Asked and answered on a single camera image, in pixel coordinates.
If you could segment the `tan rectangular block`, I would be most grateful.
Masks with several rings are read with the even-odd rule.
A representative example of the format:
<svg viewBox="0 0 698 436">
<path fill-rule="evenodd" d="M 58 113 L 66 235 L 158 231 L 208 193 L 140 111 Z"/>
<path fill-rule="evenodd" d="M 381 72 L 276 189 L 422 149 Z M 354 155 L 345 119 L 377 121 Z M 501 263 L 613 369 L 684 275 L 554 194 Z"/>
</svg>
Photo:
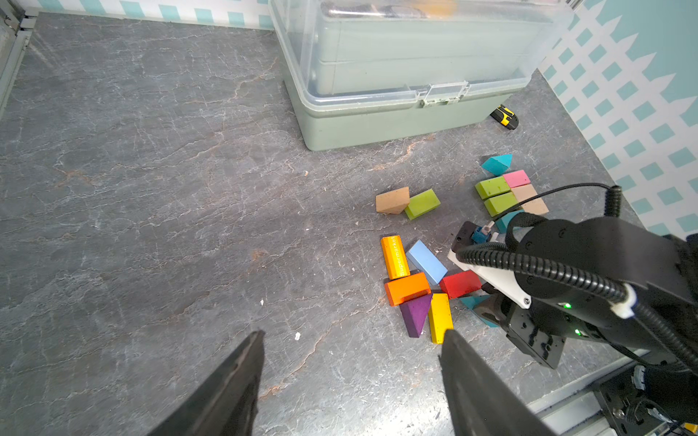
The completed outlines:
<svg viewBox="0 0 698 436">
<path fill-rule="evenodd" d="M 542 198 L 532 200 L 531 202 L 522 205 L 522 209 L 529 214 L 546 215 L 549 213 L 549 208 Z"/>
</svg>

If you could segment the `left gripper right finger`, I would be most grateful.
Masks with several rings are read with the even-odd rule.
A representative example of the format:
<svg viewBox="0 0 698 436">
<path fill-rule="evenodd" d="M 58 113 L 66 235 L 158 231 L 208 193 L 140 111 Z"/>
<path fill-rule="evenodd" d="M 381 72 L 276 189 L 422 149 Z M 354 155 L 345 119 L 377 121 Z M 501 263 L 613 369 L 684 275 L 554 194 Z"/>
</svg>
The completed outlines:
<svg viewBox="0 0 698 436">
<path fill-rule="evenodd" d="M 554 433 L 455 330 L 445 332 L 439 361 L 456 435 Z"/>
</svg>

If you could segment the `yellow black screwdriver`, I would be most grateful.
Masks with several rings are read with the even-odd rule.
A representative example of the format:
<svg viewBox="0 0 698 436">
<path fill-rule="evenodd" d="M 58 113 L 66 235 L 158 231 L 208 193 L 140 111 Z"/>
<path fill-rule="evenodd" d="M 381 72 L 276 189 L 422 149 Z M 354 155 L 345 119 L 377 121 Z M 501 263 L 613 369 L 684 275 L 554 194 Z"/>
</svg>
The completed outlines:
<svg viewBox="0 0 698 436">
<path fill-rule="evenodd" d="M 499 105 L 490 116 L 508 130 L 516 130 L 519 126 L 517 115 L 505 105 Z"/>
</svg>

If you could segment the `purple triangle block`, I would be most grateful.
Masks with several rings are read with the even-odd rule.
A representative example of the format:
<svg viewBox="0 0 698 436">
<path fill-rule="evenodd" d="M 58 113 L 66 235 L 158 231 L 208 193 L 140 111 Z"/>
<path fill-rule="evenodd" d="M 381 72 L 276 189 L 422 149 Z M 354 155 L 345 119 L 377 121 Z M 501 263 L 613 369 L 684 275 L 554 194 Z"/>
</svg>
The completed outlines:
<svg viewBox="0 0 698 436">
<path fill-rule="evenodd" d="M 432 298 L 432 294 L 426 294 L 399 305 L 409 337 L 419 338 L 422 335 Z"/>
</svg>

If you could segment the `teal triangle block top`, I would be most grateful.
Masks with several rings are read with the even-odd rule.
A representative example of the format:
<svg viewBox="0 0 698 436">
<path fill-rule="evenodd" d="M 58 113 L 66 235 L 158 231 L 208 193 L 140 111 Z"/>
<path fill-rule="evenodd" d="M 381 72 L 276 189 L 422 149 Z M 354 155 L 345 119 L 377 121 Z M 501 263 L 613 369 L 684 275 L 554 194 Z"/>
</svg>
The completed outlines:
<svg viewBox="0 0 698 436">
<path fill-rule="evenodd" d="M 502 156 L 491 156 L 482 163 L 482 168 L 494 176 L 502 176 L 512 165 L 512 154 L 503 154 Z"/>
</svg>

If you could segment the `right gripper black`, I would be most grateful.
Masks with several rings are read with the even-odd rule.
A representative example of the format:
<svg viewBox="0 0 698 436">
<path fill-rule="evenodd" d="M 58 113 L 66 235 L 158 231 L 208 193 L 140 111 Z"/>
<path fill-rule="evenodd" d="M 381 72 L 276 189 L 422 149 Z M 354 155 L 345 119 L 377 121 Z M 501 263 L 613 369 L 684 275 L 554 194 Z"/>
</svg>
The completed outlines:
<svg viewBox="0 0 698 436">
<path fill-rule="evenodd" d="M 485 301 L 478 303 L 474 312 L 484 321 L 502 328 L 506 338 L 519 351 L 544 367 L 551 370 L 557 368 L 565 339 L 542 330 L 529 310 L 520 308 L 503 294 L 498 294 L 490 295 Z"/>
</svg>

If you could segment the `green block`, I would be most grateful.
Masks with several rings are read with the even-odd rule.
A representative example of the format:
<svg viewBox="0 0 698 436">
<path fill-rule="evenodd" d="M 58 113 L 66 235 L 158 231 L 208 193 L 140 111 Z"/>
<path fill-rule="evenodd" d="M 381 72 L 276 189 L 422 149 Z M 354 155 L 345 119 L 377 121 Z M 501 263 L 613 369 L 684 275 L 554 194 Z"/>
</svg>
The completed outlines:
<svg viewBox="0 0 698 436">
<path fill-rule="evenodd" d="M 499 194 L 485 200 L 485 208 L 491 217 L 496 217 L 498 214 L 515 207 L 518 204 L 516 196 L 512 192 Z"/>
<path fill-rule="evenodd" d="M 511 187 L 503 176 L 481 181 L 476 185 L 476 192 L 482 200 L 506 194 L 511 191 Z"/>
<path fill-rule="evenodd" d="M 414 220 L 431 212 L 440 205 L 441 202 L 434 190 L 429 189 L 410 198 L 410 202 L 405 208 L 405 214 L 410 220 Z"/>
</svg>

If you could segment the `red block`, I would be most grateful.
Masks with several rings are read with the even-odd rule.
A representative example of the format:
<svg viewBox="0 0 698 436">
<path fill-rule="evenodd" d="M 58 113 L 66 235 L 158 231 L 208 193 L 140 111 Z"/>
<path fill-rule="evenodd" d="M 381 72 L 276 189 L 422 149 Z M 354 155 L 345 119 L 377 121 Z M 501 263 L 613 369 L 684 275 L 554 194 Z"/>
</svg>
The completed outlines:
<svg viewBox="0 0 698 436">
<path fill-rule="evenodd" d="M 482 282 L 478 275 L 473 271 L 463 271 L 458 274 L 445 276 L 439 286 L 449 299 L 458 299 L 479 291 L 482 288 Z"/>
</svg>

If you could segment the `pink block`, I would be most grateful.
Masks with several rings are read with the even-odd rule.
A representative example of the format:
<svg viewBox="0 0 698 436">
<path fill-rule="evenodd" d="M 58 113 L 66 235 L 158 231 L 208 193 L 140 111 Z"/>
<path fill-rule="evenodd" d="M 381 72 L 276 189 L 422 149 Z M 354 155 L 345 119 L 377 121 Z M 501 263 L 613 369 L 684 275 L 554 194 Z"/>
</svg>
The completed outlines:
<svg viewBox="0 0 698 436">
<path fill-rule="evenodd" d="M 524 170 L 518 170 L 503 175 L 507 185 L 511 188 L 517 188 L 525 185 L 530 185 L 531 180 Z"/>
</svg>

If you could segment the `orange yellow supermarket block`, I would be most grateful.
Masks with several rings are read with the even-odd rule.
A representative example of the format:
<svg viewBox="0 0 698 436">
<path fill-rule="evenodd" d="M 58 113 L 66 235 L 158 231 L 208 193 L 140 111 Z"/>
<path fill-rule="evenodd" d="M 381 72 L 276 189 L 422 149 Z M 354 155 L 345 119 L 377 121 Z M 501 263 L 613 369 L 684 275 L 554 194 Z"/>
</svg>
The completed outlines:
<svg viewBox="0 0 698 436">
<path fill-rule="evenodd" d="M 393 281 L 410 275 L 405 249 L 399 235 L 385 236 L 381 239 L 388 278 Z"/>
</svg>

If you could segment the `teal triangle block bottom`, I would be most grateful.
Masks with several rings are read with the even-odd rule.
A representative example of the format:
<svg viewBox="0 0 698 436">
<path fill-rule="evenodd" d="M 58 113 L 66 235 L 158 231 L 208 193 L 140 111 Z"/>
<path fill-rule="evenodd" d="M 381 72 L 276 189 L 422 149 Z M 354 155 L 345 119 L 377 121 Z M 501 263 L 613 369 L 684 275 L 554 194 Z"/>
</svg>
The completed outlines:
<svg viewBox="0 0 698 436">
<path fill-rule="evenodd" d="M 459 298 L 459 301 L 460 301 L 468 310 L 470 310 L 473 314 L 475 314 L 475 315 L 477 316 L 477 318 L 478 318 L 481 322 L 483 322 L 485 325 L 487 325 L 487 326 L 490 327 L 490 328 L 498 328 L 498 327 L 499 327 L 498 324 L 493 323 L 493 322 L 491 322 L 491 321 L 489 321 L 489 320 L 483 318 L 482 316 L 480 316 L 479 314 L 477 314 L 476 311 L 474 310 L 474 308 L 476 308 L 477 305 L 479 305 L 480 303 L 486 302 L 489 298 L 490 298 L 489 295 L 464 296 L 464 297 L 460 297 L 460 298 Z"/>
</svg>

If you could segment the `light blue block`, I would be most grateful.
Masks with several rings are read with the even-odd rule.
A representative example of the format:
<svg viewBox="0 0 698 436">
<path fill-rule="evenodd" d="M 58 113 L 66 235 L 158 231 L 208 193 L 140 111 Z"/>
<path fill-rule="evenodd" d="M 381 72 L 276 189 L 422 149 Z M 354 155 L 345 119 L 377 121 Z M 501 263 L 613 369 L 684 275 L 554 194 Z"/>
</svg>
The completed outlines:
<svg viewBox="0 0 698 436">
<path fill-rule="evenodd" d="M 421 241 L 417 240 L 406 252 L 407 260 L 424 273 L 428 283 L 438 286 L 447 274 L 447 269 L 431 250 Z"/>
</svg>

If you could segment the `teal rectangular block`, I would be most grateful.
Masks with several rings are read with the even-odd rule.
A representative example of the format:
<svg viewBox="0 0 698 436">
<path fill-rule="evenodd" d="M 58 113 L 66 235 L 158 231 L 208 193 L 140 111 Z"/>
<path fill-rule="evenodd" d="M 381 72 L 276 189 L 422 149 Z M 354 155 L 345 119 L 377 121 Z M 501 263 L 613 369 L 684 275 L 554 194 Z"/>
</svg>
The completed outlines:
<svg viewBox="0 0 698 436">
<path fill-rule="evenodd" d="M 515 216 L 518 214 L 521 214 L 522 210 L 516 210 L 514 212 L 510 212 L 508 214 L 503 215 L 502 217 L 499 217 L 494 221 L 496 224 L 496 227 L 498 229 L 498 232 L 500 234 L 505 234 L 507 232 L 507 228 L 510 225 L 511 221 L 514 219 Z"/>
</svg>

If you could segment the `teal triangle block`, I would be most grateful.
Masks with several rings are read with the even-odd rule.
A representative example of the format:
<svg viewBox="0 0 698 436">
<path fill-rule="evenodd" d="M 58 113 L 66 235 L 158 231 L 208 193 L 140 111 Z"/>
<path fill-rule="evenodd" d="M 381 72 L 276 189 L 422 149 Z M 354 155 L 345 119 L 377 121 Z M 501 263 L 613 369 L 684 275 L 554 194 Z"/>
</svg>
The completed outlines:
<svg viewBox="0 0 698 436">
<path fill-rule="evenodd" d="M 503 154 L 502 156 L 491 156 L 482 163 L 482 168 L 494 176 L 502 176 L 512 165 L 512 154 Z"/>
<path fill-rule="evenodd" d="M 464 297 L 460 297 L 460 298 L 459 298 L 459 301 L 460 301 L 468 310 L 470 310 L 473 314 L 475 314 L 475 315 L 477 316 L 477 318 L 478 318 L 481 322 L 483 322 L 485 325 L 487 325 L 487 326 L 490 327 L 490 328 L 498 328 L 498 327 L 499 327 L 498 324 L 493 323 L 493 322 L 491 322 L 491 321 L 489 321 L 489 320 L 483 318 L 482 316 L 480 316 L 479 314 L 477 314 L 476 311 L 474 310 L 474 308 L 476 308 L 477 305 L 479 305 L 480 303 L 486 302 L 489 298 L 490 298 L 489 295 L 464 296 Z"/>
</svg>

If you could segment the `small tan cube block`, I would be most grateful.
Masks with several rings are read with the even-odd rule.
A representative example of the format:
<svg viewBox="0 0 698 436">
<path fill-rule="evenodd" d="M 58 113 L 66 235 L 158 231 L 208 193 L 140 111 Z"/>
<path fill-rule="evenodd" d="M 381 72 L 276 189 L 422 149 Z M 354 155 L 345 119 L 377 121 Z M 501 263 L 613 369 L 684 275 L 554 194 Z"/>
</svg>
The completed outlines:
<svg viewBox="0 0 698 436">
<path fill-rule="evenodd" d="M 376 196 L 376 212 L 379 214 L 401 214 L 409 203 L 409 188 L 399 188 Z"/>
</svg>

